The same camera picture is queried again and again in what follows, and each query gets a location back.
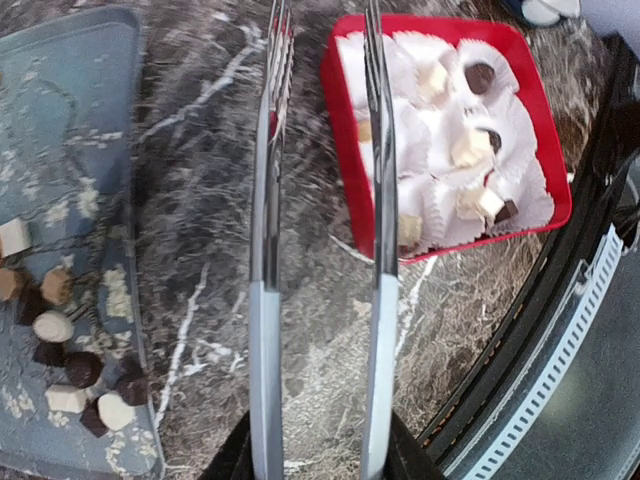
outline gray cutting board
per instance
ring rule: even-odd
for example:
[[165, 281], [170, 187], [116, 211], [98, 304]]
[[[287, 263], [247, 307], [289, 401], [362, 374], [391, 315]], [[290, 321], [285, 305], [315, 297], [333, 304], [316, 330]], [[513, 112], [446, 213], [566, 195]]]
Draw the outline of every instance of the gray cutting board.
[[[8, 266], [40, 281], [65, 265], [85, 305], [72, 350], [100, 354], [106, 391], [140, 338], [131, 242], [128, 136], [140, 66], [140, 25], [129, 10], [99, 8], [0, 39], [0, 223], [28, 222], [33, 247]], [[62, 369], [32, 362], [36, 338], [0, 310], [0, 464], [53, 478], [160, 478], [164, 462], [151, 405], [96, 439], [80, 415], [49, 411], [44, 392]]]

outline paper candy cup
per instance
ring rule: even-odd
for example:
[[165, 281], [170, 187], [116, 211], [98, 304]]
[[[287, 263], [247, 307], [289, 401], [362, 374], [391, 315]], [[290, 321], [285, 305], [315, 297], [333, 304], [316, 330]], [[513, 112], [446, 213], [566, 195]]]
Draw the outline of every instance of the paper candy cup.
[[[507, 59], [488, 43], [463, 39], [460, 40], [457, 51], [457, 65], [451, 76], [451, 88], [464, 105], [491, 105], [502, 93], [515, 93], [520, 89]], [[490, 65], [496, 73], [493, 84], [484, 95], [474, 94], [464, 75], [466, 67], [479, 62]]]
[[428, 66], [440, 60], [448, 52], [455, 51], [449, 42], [434, 35], [418, 32], [395, 32], [393, 39], [411, 57], [417, 66]]
[[423, 175], [427, 170], [427, 152], [431, 131], [407, 100], [394, 99], [393, 118], [396, 132], [396, 168], [399, 178]]
[[472, 122], [490, 119], [479, 115], [469, 117], [459, 103], [451, 103], [444, 111], [420, 111], [422, 121], [431, 131], [431, 148], [427, 155], [428, 171], [434, 178], [453, 188], [471, 187], [482, 184], [484, 177], [493, 168], [490, 159], [470, 168], [458, 168], [451, 158], [451, 149]]
[[347, 90], [354, 110], [367, 107], [367, 83], [364, 67], [364, 35], [353, 32], [336, 39], [340, 63], [347, 82]]
[[436, 62], [440, 62], [451, 75], [451, 69], [456, 64], [455, 58], [457, 56], [454, 46], [434, 35], [423, 35], [418, 32], [396, 32], [393, 39], [411, 56], [414, 62], [415, 86], [407, 92], [409, 94], [407, 98], [418, 108], [443, 108], [451, 97], [449, 82], [447, 82], [447, 88], [444, 92], [425, 97], [419, 92], [418, 69], [428, 68]]
[[431, 247], [447, 248], [473, 242], [484, 233], [484, 220], [462, 219], [456, 210], [458, 190], [443, 182], [434, 182], [432, 188], [424, 190], [425, 209], [431, 208], [430, 222], [433, 227]]
[[502, 148], [496, 155], [495, 169], [502, 176], [519, 181], [538, 150], [538, 140], [529, 112], [514, 95], [502, 95], [488, 108], [492, 125], [502, 139]]
[[418, 93], [415, 81], [416, 63], [411, 55], [390, 36], [384, 35], [382, 40], [392, 95], [404, 98], [415, 97]]
[[490, 236], [516, 233], [546, 225], [554, 212], [554, 203], [546, 190], [546, 180], [540, 162], [534, 158], [519, 182], [504, 177], [499, 173], [489, 176], [487, 187], [496, 192], [504, 200], [513, 200], [518, 213], [491, 227]]
[[[369, 120], [368, 110], [355, 112], [358, 122]], [[427, 168], [427, 155], [431, 143], [429, 127], [420, 120], [416, 109], [408, 100], [393, 100], [393, 117], [396, 126], [396, 172], [398, 178], [423, 175]], [[369, 181], [373, 181], [373, 145], [372, 142], [358, 142], [360, 156]]]

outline stainless steel tongs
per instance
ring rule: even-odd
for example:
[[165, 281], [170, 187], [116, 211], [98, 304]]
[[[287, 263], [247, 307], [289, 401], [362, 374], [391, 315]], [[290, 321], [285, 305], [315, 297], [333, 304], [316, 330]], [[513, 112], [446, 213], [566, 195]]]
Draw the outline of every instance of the stainless steel tongs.
[[258, 480], [284, 478], [280, 372], [280, 164], [291, 87], [293, 25], [274, 0], [256, 135], [249, 287], [251, 451]]
[[398, 307], [398, 189], [391, 87], [378, 0], [365, 8], [365, 72], [371, 114], [376, 209], [375, 277], [361, 480], [382, 478], [389, 448]]

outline red container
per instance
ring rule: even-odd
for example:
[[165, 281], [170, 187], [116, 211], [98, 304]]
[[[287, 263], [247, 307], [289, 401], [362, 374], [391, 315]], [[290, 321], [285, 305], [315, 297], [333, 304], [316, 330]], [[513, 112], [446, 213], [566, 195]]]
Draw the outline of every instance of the red container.
[[[526, 233], [554, 230], [567, 223], [571, 215], [571, 191], [567, 183], [562, 148], [540, 75], [524, 37], [510, 26], [500, 23], [412, 15], [383, 15], [382, 29], [386, 34], [397, 31], [416, 31], [437, 35], [454, 46], [457, 46], [463, 38], [482, 40], [498, 49], [506, 57], [520, 83], [517, 96], [529, 111], [533, 121], [538, 139], [536, 155], [547, 179], [547, 191], [555, 203], [555, 211], [548, 225], [501, 237], [481, 238], [473, 243], [454, 248], [433, 250], [405, 262], [414, 263], [432, 255], [499, 242]], [[351, 107], [336, 42], [336, 37], [362, 31], [364, 31], [362, 15], [343, 17], [336, 23], [329, 37], [329, 45], [320, 74], [351, 213], [353, 237], [358, 250], [373, 258], [375, 217], [371, 187], [360, 158], [357, 122]]]

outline milk chocolate candy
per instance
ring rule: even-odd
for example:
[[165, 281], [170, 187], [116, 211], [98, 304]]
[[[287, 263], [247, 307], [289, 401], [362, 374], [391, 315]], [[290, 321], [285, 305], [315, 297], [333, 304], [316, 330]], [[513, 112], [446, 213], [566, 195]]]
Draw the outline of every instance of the milk chocolate candy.
[[91, 352], [73, 352], [67, 356], [66, 371], [71, 385], [89, 388], [98, 381], [104, 364]]
[[44, 276], [42, 297], [52, 305], [60, 306], [71, 300], [71, 275], [62, 268], [55, 268]]
[[513, 202], [513, 200], [507, 200], [506, 202], [504, 202], [504, 206], [502, 207], [502, 209], [500, 209], [500, 211], [496, 215], [495, 223], [509, 220], [511, 217], [514, 217], [517, 214], [518, 207], [516, 207], [516, 204]]
[[64, 367], [64, 347], [61, 343], [40, 342], [33, 353], [33, 361], [48, 367]]
[[47, 311], [47, 302], [35, 285], [28, 285], [22, 290], [18, 301], [16, 322], [20, 325], [32, 326], [33, 322]]
[[489, 91], [496, 72], [486, 63], [476, 63], [464, 70], [464, 76], [469, 84], [469, 89], [476, 95], [484, 95]]
[[15, 300], [24, 287], [24, 279], [15, 270], [0, 268], [0, 302]]
[[94, 400], [87, 405], [87, 408], [82, 412], [80, 417], [80, 423], [89, 430], [96, 438], [102, 437], [109, 429], [100, 420], [100, 413], [98, 412], [98, 400]]
[[127, 373], [116, 382], [116, 391], [122, 400], [132, 407], [146, 405], [149, 385], [146, 375], [142, 373]]

